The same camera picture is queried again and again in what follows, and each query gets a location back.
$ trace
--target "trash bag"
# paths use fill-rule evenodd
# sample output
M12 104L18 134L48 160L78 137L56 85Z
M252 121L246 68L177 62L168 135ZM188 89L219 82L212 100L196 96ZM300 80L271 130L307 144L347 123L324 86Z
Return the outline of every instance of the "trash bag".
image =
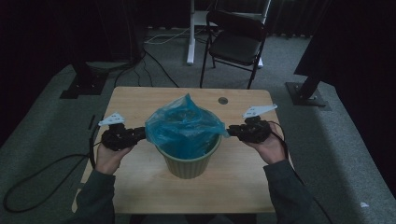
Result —
M159 108L145 126L150 143L182 160L202 157L216 144L219 135L230 136L224 123L198 107L189 94Z

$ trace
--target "chair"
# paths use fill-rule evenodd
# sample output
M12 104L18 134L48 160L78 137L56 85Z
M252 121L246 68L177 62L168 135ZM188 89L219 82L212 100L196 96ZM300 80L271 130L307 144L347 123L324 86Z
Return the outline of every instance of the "chair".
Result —
M219 33L213 33L210 25L218 26ZM264 24L253 18L232 12L211 10L206 15L208 38L205 46L204 64L202 67L200 88L204 81L207 53L215 62L228 64L251 72L247 88L256 76L258 63L262 55L266 29Z

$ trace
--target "sleeve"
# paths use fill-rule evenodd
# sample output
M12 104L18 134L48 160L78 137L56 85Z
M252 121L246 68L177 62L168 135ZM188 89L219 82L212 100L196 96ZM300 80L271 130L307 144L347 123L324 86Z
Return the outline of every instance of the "sleeve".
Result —
M316 223L311 212L314 199L298 180L289 161L279 161L263 169L268 179L277 223Z
M95 170L77 196L78 209L65 223L113 223L114 175L104 175Z

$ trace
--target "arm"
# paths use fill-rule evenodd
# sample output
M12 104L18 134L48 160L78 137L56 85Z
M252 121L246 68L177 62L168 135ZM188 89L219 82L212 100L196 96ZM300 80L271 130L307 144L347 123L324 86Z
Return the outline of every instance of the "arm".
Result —
M114 182L113 175L122 158L132 149L113 151L100 145L95 170L77 196L78 209L65 223L113 223Z
M274 123L271 129L278 134ZM262 143L247 143L257 150L268 164L264 171L268 179L271 201L276 210L277 223L315 223L310 212L313 197L295 175L286 160L285 150L272 133Z

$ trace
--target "tabletop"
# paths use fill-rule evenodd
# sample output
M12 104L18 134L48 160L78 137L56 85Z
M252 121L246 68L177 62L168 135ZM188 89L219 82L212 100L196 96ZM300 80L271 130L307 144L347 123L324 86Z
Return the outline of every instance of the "tabletop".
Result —
M226 128L244 123L242 115L251 106L273 104L270 93L264 90L117 87L105 117L118 112L125 118L127 129L142 127L158 108L187 93L198 106L223 121ZM261 118L278 122L275 110L262 114ZM96 142L100 142L107 128L101 127ZM154 145L141 140L115 173L115 211L118 214L275 212L264 165L255 149L236 137L223 137L204 173L194 179L181 179L169 172L163 155ZM87 162L81 183L87 181L91 171Z

